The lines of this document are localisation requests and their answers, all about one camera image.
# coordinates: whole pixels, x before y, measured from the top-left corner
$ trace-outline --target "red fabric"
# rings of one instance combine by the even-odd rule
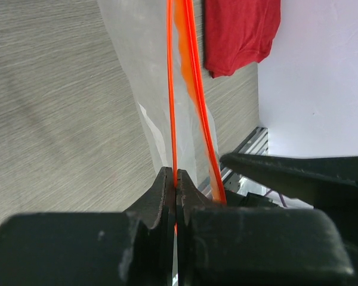
[[[205,68],[212,77],[265,59],[280,24],[280,0],[205,0]]]

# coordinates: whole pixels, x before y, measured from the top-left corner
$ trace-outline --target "white surface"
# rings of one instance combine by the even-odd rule
[[[358,155],[358,0],[283,0],[258,75],[270,154]]]

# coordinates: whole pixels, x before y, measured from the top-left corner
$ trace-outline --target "red cloth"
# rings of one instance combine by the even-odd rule
[[[280,24],[280,0],[205,0],[205,68],[212,77],[265,59]]]

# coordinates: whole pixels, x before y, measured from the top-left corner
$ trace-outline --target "orange strip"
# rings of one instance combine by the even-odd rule
[[[167,0],[167,79],[168,79],[168,100],[169,118],[171,122],[171,147],[172,147],[172,169],[174,172],[174,187],[178,184],[178,163],[177,163],[177,134],[175,124],[175,101],[174,101],[174,72],[172,68],[172,0]]]
[[[226,204],[226,193],[209,130],[206,102],[204,98],[199,51],[197,50],[195,15],[192,0],[175,1],[175,24],[179,34],[179,52],[181,55],[181,72],[187,83],[188,93],[193,100],[208,149],[211,162],[210,172],[212,196],[215,201]]]

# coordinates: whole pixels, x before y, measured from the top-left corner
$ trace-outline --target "gray wood surface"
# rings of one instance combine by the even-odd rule
[[[224,153],[258,123],[257,66],[203,75]],[[18,212],[123,210],[154,177],[96,1],[0,0],[0,222]]]

